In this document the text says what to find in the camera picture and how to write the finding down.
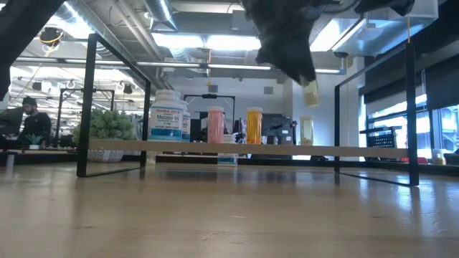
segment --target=window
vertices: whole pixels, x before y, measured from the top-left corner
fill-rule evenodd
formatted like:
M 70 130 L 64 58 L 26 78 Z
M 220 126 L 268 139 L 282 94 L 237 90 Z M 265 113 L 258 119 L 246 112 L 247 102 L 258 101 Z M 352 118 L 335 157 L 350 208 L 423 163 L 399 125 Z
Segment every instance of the window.
M 446 153 L 455 152 L 459 148 L 459 105 L 445 107 L 441 114 L 441 147 Z
M 432 151 L 430 149 L 430 120 L 429 113 L 425 111 L 426 102 L 426 95 L 416 97 L 416 104 L 418 106 L 416 119 L 417 155 L 419 157 L 432 158 Z M 400 129 L 395 130 L 397 148 L 407 148 L 407 103 L 401 102 L 370 116 L 370 128 L 382 126 L 401 126 Z

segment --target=small plant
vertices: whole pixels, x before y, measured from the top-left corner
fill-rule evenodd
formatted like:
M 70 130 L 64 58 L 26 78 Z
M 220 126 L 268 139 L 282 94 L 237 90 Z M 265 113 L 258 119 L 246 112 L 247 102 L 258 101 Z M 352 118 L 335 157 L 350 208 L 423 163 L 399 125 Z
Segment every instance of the small plant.
M 91 138 L 133 140 L 135 139 L 133 128 L 134 125 L 128 116 L 118 111 L 91 111 L 89 129 Z M 76 144 L 80 143 L 80 125 L 73 130 L 73 141 Z
M 40 142 L 41 142 L 42 139 L 43 139 L 43 136 L 39 136 L 39 135 L 27 135 L 26 138 L 27 138 L 27 140 L 29 140 L 30 145 L 39 145 Z

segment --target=pill bottle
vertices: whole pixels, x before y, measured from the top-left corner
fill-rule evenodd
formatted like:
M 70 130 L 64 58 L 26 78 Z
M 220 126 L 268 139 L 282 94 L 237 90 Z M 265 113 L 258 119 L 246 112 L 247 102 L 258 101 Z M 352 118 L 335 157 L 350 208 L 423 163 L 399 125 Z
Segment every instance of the pill bottle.
M 208 107 L 207 142 L 223 143 L 223 107 Z
M 224 143 L 236 143 L 236 135 L 223 135 Z M 217 163 L 219 166 L 237 166 L 237 154 L 218 153 Z
M 157 90 L 150 111 L 148 140 L 181 141 L 183 105 L 180 103 L 180 92 Z
M 261 144 L 261 120 L 263 109 L 249 107 L 247 109 L 247 143 Z
M 181 140 L 185 143 L 190 141 L 190 126 L 191 126 L 191 115 L 188 113 L 188 102 L 181 100 L 181 107 L 183 110 L 181 119 Z

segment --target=computer monitor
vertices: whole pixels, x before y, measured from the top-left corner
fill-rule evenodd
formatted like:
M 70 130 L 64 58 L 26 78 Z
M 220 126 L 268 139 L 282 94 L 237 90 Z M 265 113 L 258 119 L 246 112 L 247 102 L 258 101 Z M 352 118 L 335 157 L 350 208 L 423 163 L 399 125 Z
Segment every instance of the computer monitor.
M 22 124 L 24 109 L 16 107 L 0 112 L 0 134 L 19 134 Z

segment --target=black metal frame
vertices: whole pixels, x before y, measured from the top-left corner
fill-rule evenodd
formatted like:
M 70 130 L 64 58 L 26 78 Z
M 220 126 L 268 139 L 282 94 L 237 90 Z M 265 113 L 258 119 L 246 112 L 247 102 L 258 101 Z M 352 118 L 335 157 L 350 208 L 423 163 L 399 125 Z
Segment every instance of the black metal frame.
M 127 60 L 120 52 L 106 42 L 99 34 L 90 34 L 87 40 L 87 54 L 86 54 L 86 67 L 85 67 L 85 86 L 83 88 L 83 104 L 82 104 L 82 115 L 81 115 L 81 128 L 80 131 L 80 144 L 78 146 L 78 162 L 77 162 L 77 177 L 87 178 L 93 176 L 102 176 L 112 173 L 120 173 L 125 171 L 131 171 L 139 168 L 145 168 L 146 165 L 146 152 L 141 152 L 140 167 L 137 168 L 126 168 L 116 171 L 108 171 L 102 173 L 93 173 L 87 175 L 87 152 L 89 148 L 89 127 L 91 121 L 91 107 L 93 105 L 93 92 L 94 92 L 94 72 L 95 72 L 95 58 L 96 58 L 96 47 L 97 44 L 101 43 L 106 49 L 108 49 L 114 56 L 122 61 L 127 67 L 135 72 L 142 80 L 145 81 L 145 100 L 143 110 L 143 131 L 142 140 L 148 139 L 148 110 L 150 108 L 150 93 L 151 93 L 151 81 L 139 70 L 134 64 Z
M 235 96 L 224 96 L 224 95 L 214 95 L 214 94 L 203 94 L 203 95 L 184 95 L 184 101 L 188 97 L 202 97 L 203 99 L 217 99 L 218 97 L 227 97 L 232 99 L 232 127 L 235 127 L 235 111 L 236 111 L 236 97 Z
M 396 54 L 404 52 L 405 54 L 405 74 L 406 74 L 406 87 L 407 87 L 407 134 L 408 134 L 408 172 L 410 174 L 409 183 L 400 183 L 396 181 L 388 181 L 378 178 L 358 176 L 350 173 L 342 173 L 340 171 L 341 163 L 339 157 L 335 157 L 335 173 L 342 174 L 346 176 L 353 176 L 356 178 L 381 181 L 385 183 L 393 183 L 400 186 L 418 186 L 419 185 L 419 165 L 417 162 L 417 134 L 416 134 L 416 69 L 415 69 L 415 46 L 413 43 L 404 43 L 403 45 L 398 46 L 396 49 L 393 49 L 391 52 L 386 54 L 381 59 L 377 60 L 373 64 L 365 67 L 364 69 L 358 71 L 354 75 L 350 76 L 343 82 L 335 86 L 335 146 L 340 146 L 340 89 L 342 86 L 346 85 L 353 79 L 356 79 L 358 76 L 365 74 L 369 70 L 374 69 L 378 65 L 386 62 L 388 59 L 391 59 Z
M 55 135 L 55 142 L 54 142 L 55 147 L 57 147 L 58 144 L 59 144 L 60 118 L 61 118 L 61 114 L 62 114 L 62 104 L 63 104 L 64 101 L 67 100 L 67 98 L 64 99 L 64 92 L 66 92 L 66 91 L 70 91 L 71 92 L 70 94 L 72 94 L 72 93 L 74 93 L 76 91 L 82 92 L 83 89 L 69 89 L 69 88 L 60 89 L 59 108 L 57 110 L 56 135 Z M 94 89 L 93 92 L 111 92 L 112 93 L 112 99 L 110 101 L 110 111 L 113 111 L 113 108 L 114 108 L 114 105 L 115 105 L 115 90 L 96 90 L 96 89 Z

